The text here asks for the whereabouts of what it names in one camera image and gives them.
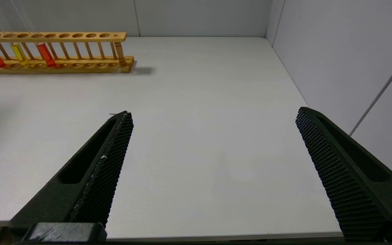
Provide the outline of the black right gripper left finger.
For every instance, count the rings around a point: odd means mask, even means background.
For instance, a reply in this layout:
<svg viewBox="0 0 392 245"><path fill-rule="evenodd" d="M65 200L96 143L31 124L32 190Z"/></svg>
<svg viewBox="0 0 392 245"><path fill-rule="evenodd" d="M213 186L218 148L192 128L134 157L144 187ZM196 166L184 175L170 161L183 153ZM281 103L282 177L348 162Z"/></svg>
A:
<svg viewBox="0 0 392 245"><path fill-rule="evenodd" d="M132 114L109 118L9 221L16 236L40 222L106 226L134 128Z"/></svg>

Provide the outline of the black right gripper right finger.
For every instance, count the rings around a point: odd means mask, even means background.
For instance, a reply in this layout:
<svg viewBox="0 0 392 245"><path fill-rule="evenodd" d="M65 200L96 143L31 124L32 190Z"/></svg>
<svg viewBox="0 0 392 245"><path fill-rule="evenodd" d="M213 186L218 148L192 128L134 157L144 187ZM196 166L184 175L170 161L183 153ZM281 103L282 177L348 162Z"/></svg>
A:
<svg viewBox="0 0 392 245"><path fill-rule="evenodd" d="M392 242L392 171L322 113L296 126L347 242Z"/></svg>

